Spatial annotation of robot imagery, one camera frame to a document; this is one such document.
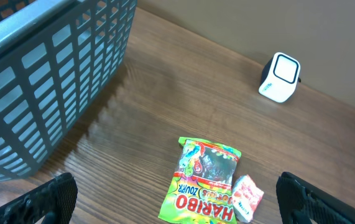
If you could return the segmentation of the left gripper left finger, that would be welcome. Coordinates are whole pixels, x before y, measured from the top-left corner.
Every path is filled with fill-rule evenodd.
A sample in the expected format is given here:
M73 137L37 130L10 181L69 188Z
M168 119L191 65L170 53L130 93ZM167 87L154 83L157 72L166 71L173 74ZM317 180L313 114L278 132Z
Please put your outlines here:
M78 188L66 172L0 207L0 224L69 223Z

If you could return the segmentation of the white barcode scanner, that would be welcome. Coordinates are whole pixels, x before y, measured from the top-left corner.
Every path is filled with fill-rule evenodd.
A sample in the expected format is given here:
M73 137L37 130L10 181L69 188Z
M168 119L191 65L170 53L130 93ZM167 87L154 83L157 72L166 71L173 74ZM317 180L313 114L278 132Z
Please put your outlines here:
M300 70L298 60L282 52L275 53L262 70L258 92L277 103L287 101L296 90Z

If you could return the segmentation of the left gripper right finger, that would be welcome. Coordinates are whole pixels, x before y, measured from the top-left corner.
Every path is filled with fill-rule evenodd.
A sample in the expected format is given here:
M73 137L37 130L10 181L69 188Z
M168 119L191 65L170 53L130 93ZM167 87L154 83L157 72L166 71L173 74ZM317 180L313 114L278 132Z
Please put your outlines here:
M355 224L355 208L290 172L276 183L283 224Z

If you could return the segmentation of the red white small carton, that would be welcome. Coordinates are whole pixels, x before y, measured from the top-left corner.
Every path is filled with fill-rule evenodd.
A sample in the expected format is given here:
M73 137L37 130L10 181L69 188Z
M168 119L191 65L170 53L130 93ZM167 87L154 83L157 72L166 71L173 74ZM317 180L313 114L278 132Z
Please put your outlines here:
M240 222L251 222L263 196L264 191L258 188L249 175L243 175L238 178L232 192L233 209L236 218Z

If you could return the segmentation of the Haribo gummy candy bag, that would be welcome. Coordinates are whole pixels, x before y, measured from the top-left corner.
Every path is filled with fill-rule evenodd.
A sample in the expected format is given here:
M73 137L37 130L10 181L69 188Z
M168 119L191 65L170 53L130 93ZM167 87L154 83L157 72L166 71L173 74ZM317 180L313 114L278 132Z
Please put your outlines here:
M169 223L236 223L233 174L237 149L200 138L180 137L182 147L159 218Z

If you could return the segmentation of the grey plastic mesh basket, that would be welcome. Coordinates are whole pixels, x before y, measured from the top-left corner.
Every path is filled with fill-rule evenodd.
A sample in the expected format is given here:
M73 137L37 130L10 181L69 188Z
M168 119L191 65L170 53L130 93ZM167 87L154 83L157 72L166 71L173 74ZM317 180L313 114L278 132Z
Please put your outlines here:
M122 64L136 0L0 0L0 182L36 173Z

